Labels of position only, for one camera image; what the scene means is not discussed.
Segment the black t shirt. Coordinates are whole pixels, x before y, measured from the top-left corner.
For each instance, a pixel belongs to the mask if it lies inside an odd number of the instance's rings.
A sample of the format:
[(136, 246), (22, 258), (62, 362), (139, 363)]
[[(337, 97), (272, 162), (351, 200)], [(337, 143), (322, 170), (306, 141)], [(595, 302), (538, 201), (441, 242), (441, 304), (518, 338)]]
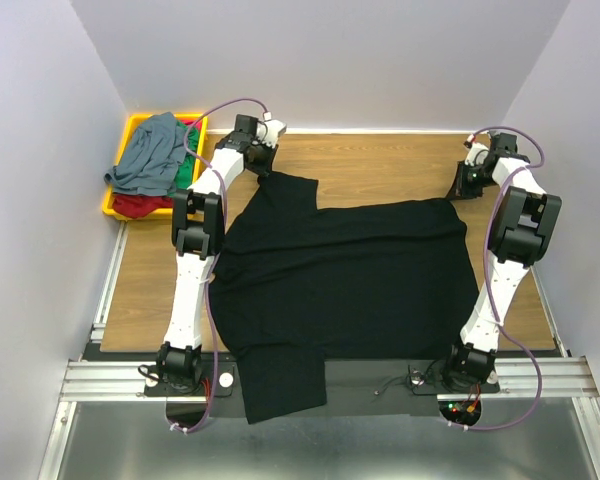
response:
[(449, 352), (479, 295), (449, 201), (319, 208), (313, 179), (258, 184), (209, 287), (249, 423), (324, 405), (329, 359)]

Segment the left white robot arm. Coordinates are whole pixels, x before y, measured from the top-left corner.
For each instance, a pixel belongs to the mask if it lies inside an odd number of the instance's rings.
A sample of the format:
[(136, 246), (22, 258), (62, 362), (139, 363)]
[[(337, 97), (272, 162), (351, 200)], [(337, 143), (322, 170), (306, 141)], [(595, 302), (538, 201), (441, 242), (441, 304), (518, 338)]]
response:
[(204, 291), (222, 249), (227, 191), (248, 170), (271, 172), (286, 124), (268, 111), (260, 118), (239, 114), (233, 130), (215, 146), (199, 178), (174, 195), (171, 239), (176, 251), (176, 283), (169, 325), (152, 374), (159, 385), (182, 394), (204, 386), (200, 317)]

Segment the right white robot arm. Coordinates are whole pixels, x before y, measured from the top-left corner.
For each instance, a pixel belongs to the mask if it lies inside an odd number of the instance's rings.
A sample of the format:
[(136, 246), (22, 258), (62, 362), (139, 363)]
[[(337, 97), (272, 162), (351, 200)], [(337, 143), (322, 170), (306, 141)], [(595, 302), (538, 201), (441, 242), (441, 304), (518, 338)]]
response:
[(545, 256), (562, 207), (561, 198), (547, 193), (533, 176), (545, 156), (528, 134), (491, 126), (469, 134), (464, 146), (466, 157), (457, 164), (446, 198), (476, 199), (492, 185), (499, 193), (483, 245), (484, 283), (459, 340), (440, 366), (441, 381), (452, 390), (496, 382), (507, 312), (521, 281)]

